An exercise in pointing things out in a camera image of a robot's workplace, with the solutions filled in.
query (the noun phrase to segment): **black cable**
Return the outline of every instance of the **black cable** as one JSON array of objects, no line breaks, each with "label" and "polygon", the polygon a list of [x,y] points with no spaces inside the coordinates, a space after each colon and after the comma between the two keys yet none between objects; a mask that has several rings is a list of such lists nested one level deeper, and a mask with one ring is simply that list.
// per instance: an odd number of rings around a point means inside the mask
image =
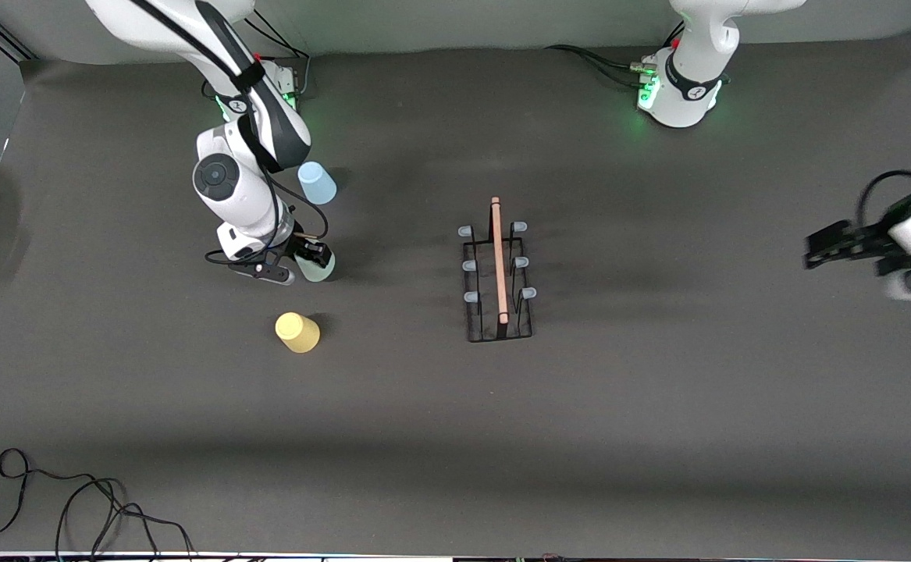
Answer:
[{"label": "black cable", "polygon": [[294,191],[291,191],[290,189],[288,189],[288,188],[285,187],[284,185],[281,185],[280,183],[278,183],[278,180],[272,178],[271,181],[274,182],[274,185],[276,185],[276,186],[278,187],[278,189],[283,190],[285,193],[291,195],[292,197],[295,197],[295,198],[298,199],[299,201],[302,201],[302,202],[305,203],[310,209],[316,211],[316,214],[320,216],[320,220],[323,221],[323,232],[321,232],[319,236],[315,236],[315,239],[317,239],[317,240],[322,240],[323,238],[326,238],[327,232],[330,231],[330,221],[327,220],[327,216],[326,216],[326,214],[323,213],[323,209],[320,209],[319,206],[316,206],[315,204],[311,203],[311,202],[310,202],[308,199],[306,199],[305,197],[299,195],[298,193],[296,193],[296,192],[294,192]]},{"label": "black cable", "polygon": [[202,97],[207,98],[207,99],[215,98],[215,90],[212,90],[212,95],[209,95],[209,93],[205,91],[206,87],[212,88],[212,85],[209,84],[208,80],[202,80],[202,87],[201,87]]},{"label": "black cable", "polygon": [[212,64],[215,64],[215,66],[219,67],[219,70],[223,74],[226,74],[227,78],[230,78],[231,80],[237,78],[237,75],[235,75],[233,71],[226,66],[226,63],[220,59],[219,55],[213,53],[209,47],[203,45],[202,42],[196,39],[194,35],[191,35],[183,27],[177,25],[177,22],[174,22],[173,19],[167,17],[167,15],[158,10],[155,5],[152,5],[146,0],[130,0],[130,2],[137,5],[140,10],[145,11],[149,16],[158,21],[161,25],[165,26],[167,29],[170,29],[174,35],[177,35],[181,39],[184,39],[184,41],[187,42],[188,45],[190,45],[192,48],[194,48],[194,50],[198,51],[199,54],[202,54],[203,57],[208,58],[209,62],[212,62]]},{"label": "black cable", "polygon": [[678,24],[674,27],[673,31],[670,32],[670,35],[668,35],[667,38],[664,39],[663,45],[661,45],[660,48],[662,49],[662,48],[664,48],[664,47],[669,47],[669,46],[670,46],[670,43],[671,43],[678,35],[680,35],[680,33],[681,33],[682,31],[684,31],[684,20],[681,20],[681,22],[678,23]]},{"label": "black cable", "polygon": [[[249,101],[247,96],[244,96],[244,99],[247,100],[247,110],[253,112],[251,101]],[[254,128],[253,119],[251,119],[251,132],[255,135],[258,134]],[[252,263],[258,259],[258,257],[262,257],[265,255],[265,252],[271,249],[271,243],[274,242],[274,238],[276,238],[278,235],[278,230],[281,228],[281,202],[278,200],[278,195],[276,192],[274,192],[273,184],[276,181],[274,181],[274,178],[271,177],[271,174],[269,174],[269,171],[267,171],[264,166],[260,166],[260,169],[262,170],[262,174],[265,174],[265,181],[267,182],[267,185],[269,185],[269,191],[271,192],[271,205],[274,206],[274,227],[271,229],[271,235],[265,242],[265,246],[262,249],[251,252],[250,254],[247,254],[242,258],[235,260],[223,260],[212,257],[225,253],[222,250],[212,250],[210,252],[205,252],[205,260],[209,263],[215,263],[216,265],[237,265],[242,263]]]},{"label": "black cable", "polygon": [[576,47],[574,45],[562,45],[562,44],[549,45],[548,47],[546,47],[546,49],[574,53],[574,54],[578,55],[581,59],[583,59],[584,62],[586,62],[587,64],[590,64],[591,67],[594,67],[595,71],[600,72],[602,75],[607,77],[608,80],[611,80],[612,82],[615,82],[616,84],[620,84],[622,86],[626,86],[627,88],[632,88],[634,90],[638,90],[642,86],[641,84],[639,84],[637,82],[633,82],[630,80],[622,80],[621,78],[618,78],[617,76],[611,74],[604,67],[601,66],[601,64],[604,64],[610,68],[615,68],[616,70],[628,70],[629,65],[627,65],[627,64],[604,58],[601,55],[598,55],[597,53],[594,53],[590,50],[587,50],[587,49],[584,49],[581,47]]},{"label": "black cable", "polygon": [[570,53],[576,53],[584,58],[594,59],[595,61],[612,68],[617,68],[619,70],[629,70],[629,65],[627,63],[613,61],[609,58],[602,57],[601,55],[591,51],[589,49],[584,49],[583,47],[577,47],[576,45],[565,45],[558,43],[556,45],[549,45],[546,49],[552,49],[555,51],[568,51]]},{"label": "black cable", "polygon": [[868,185],[865,186],[865,189],[862,189],[861,196],[858,198],[858,210],[855,220],[855,224],[858,228],[865,227],[865,207],[868,206],[868,198],[872,194],[872,190],[875,189],[875,187],[883,181],[894,177],[911,178],[911,170],[891,170],[884,172],[883,174],[877,175],[875,179],[870,181]]},{"label": "black cable", "polygon": [[276,44],[276,45],[278,45],[278,46],[280,46],[280,47],[284,47],[284,48],[286,48],[286,49],[292,51],[292,54],[294,54],[296,57],[301,57],[301,56],[302,56],[301,54],[296,53],[296,52],[295,52],[295,49],[292,48],[292,47],[290,47],[287,43],[283,43],[283,42],[279,41],[278,39],[275,39],[273,36],[269,35],[269,33],[267,33],[265,30],[263,30],[262,28],[259,28],[258,25],[255,24],[255,22],[252,22],[252,21],[250,21],[250,20],[248,20],[248,19],[244,19],[244,22],[246,22],[247,25],[251,26],[251,29],[253,29],[254,31],[260,33],[260,34],[263,35],[263,36],[265,36],[265,37],[266,37],[267,39],[269,39],[269,41],[271,41],[272,43],[274,43],[274,44]]},{"label": "black cable", "polygon": [[[21,459],[23,463],[23,470],[19,474],[10,474],[5,470],[5,462],[8,459],[10,454],[16,454]],[[55,535],[55,557],[59,559],[59,542],[62,538],[63,525],[66,523],[66,516],[69,514],[70,505],[73,504],[74,499],[77,498],[77,495],[80,495],[80,492],[87,490],[87,488],[95,487],[106,499],[109,501],[109,512],[105,516],[105,523],[101,527],[101,532],[98,533],[98,539],[94,541],[94,545],[91,547],[91,561],[94,561],[96,554],[98,554],[98,549],[101,548],[101,544],[105,537],[108,536],[112,526],[115,525],[116,521],[120,517],[133,517],[134,519],[140,519],[142,526],[144,526],[144,532],[146,534],[146,540],[149,541],[149,545],[153,550],[154,555],[160,554],[160,549],[156,545],[156,541],[153,539],[153,533],[149,529],[149,523],[158,523],[160,525],[169,525],[177,527],[180,530],[181,538],[183,538],[185,548],[187,548],[188,557],[191,556],[191,551],[194,551],[194,545],[191,544],[190,537],[188,537],[187,531],[184,530],[184,527],[173,521],[167,521],[165,519],[157,519],[145,514],[144,510],[140,507],[140,504],[135,502],[123,503],[119,502],[119,498],[116,497],[116,488],[115,485],[119,485],[119,488],[123,488],[123,484],[120,480],[116,478],[95,478],[93,475],[88,473],[74,474],[71,476],[62,476],[56,473],[48,472],[40,468],[31,468],[28,464],[28,458],[23,451],[16,448],[5,449],[1,452],[0,456],[0,475],[3,478],[8,480],[17,480],[21,479],[21,486],[19,488],[19,499],[17,499],[17,505],[15,508],[15,513],[12,514],[12,517],[8,520],[8,523],[5,523],[0,528],[0,534],[5,532],[12,526],[13,523],[17,520],[21,513],[21,507],[24,505],[24,491],[28,487],[28,477],[33,474],[41,474],[46,478],[51,478],[52,480],[74,480],[77,478],[87,478],[87,482],[83,485],[80,485],[80,488],[73,491],[73,494],[70,494],[69,499],[67,499],[66,504],[63,505],[62,512],[59,515],[59,523],[56,525],[56,535]]]},{"label": "black cable", "polygon": [[273,25],[271,25],[271,22],[269,22],[269,21],[267,20],[267,18],[265,18],[265,15],[261,14],[261,13],[260,13],[258,10],[256,10],[256,9],[254,10],[254,14],[255,14],[256,16],[258,16],[259,18],[262,18],[262,22],[265,22],[265,25],[267,26],[267,28],[269,28],[269,29],[271,30],[271,32],[273,32],[275,35],[277,35],[277,36],[278,36],[278,39],[281,39],[281,44],[283,44],[285,47],[287,47],[287,49],[290,49],[290,50],[291,50],[293,53],[295,53],[297,56],[303,56],[303,57],[309,58],[309,54],[308,54],[308,53],[306,53],[306,52],[304,52],[304,51],[302,51],[302,50],[300,50],[300,49],[296,49],[294,46],[292,46],[292,44],[291,44],[290,42],[288,42],[287,39],[285,39],[285,38],[283,37],[283,35],[281,35],[281,33],[278,33],[278,30],[277,30],[276,28],[274,28]]}]

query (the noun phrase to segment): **light blue cup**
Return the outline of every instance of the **light blue cup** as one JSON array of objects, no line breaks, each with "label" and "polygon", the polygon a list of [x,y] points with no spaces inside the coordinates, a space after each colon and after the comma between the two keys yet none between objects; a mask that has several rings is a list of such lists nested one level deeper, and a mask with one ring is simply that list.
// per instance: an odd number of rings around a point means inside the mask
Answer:
[{"label": "light blue cup", "polygon": [[322,205],[337,195],[337,184],[318,162],[306,162],[299,166],[298,175],[302,192],[310,203]]}]

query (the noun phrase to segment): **white panel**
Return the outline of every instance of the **white panel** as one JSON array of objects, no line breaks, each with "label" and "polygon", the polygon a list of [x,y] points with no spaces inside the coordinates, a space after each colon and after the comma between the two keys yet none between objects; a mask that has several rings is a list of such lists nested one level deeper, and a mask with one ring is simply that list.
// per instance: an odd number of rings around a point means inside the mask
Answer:
[{"label": "white panel", "polygon": [[[556,42],[651,45],[677,22],[666,0],[258,0],[258,9],[312,54]],[[0,0],[0,20],[46,58],[94,64],[177,60],[113,38],[84,0]],[[886,37],[911,30],[911,0],[809,0],[798,10],[739,24],[747,43]],[[253,49],[284,53],[244,23],[237,29]]]}]

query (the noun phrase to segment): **dark gray table surface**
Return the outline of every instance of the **dark gray table surface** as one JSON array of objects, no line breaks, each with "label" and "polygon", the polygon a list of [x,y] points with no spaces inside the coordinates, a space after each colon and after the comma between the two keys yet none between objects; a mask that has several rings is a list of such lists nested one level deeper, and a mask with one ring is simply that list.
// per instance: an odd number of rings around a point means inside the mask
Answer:
[{"label": "dark gray table surface", "polygon": [[[870,263],[802,270],[805,235],[911,168],[911,34],[745,46],[683,131],[568,53],[320,57],[302,115],[341,278],[291,287],[201,259],[219,111],[194,68],[24,73],[0,451],[119,477],[203,550],[911,560],[911,303]],[[531,226],[536,336],[470,345],[455,230],[492,195]],[[274,336],[288,310],[315,351]],[[71,490],[34,481],[0,549],[51,548]],[[0,525],[15,497],[0,479]],[[81,501],[69,544],[101,517]]]}]

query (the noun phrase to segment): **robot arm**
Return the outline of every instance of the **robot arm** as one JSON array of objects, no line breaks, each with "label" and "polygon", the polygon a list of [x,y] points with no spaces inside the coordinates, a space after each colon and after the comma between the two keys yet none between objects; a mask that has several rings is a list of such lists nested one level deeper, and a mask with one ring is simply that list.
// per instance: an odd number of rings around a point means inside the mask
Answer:
[{"label": "robot arm", "polygon": [[[253,0],[221,0],[215,5],[202,0],[87,0],[87,4],[112,35],[134,47],[184,57],[220,95],[243,94],[244,88],[234,86],[230,76],[249,75],[260,67],[226,20],[226,15],[242,19],[251,13]],[[215,55],[215,60],[163,25],[145,6],[183,28]],[[301,164],[309,153],[309,130],[276,85],[262,76],[246,95],[254,108],[256,135],[248,119],[241,119],[240,135],[252,145],[254,156],[270,172]]]},{"label": "robot arm", "polygon": [[806,0],[670,0],[684,18],[680,46],[667,45],[643,58],[664,69],[651,92],[639,101],[641,110],[669,127],[690,127],[715,105],[720,75],[740,45],[740,29],[732,18],[773,14],[798,8]]},{"label": "robot arm", "polygon": [[895,176],[911,177],[911,172],[897,170],[879,175],[865,189],[855,222],[837,221],[809,235],[806,269],[836,260],[876,259],[876,273],[886,280],[887,295],[911,300],[911,195],[895,202],[876,224],[864,224],[864,205],[870,190]]},{"label": "robot arm", "polygon": [[192,183],[224,222],[216,230],[224,263],[255,278],[288,284],[278,265],[292,255],[312,281],[333,270],[333,253],[302,234],[270,173],[301,164],[311,144],[302,118],[255,60],[230,19],[251,13],[253,0],[87,0],[119,39],[147,50],[176,53],[194,64],[215,91],[244,107],[237,120],[198,136]]}]

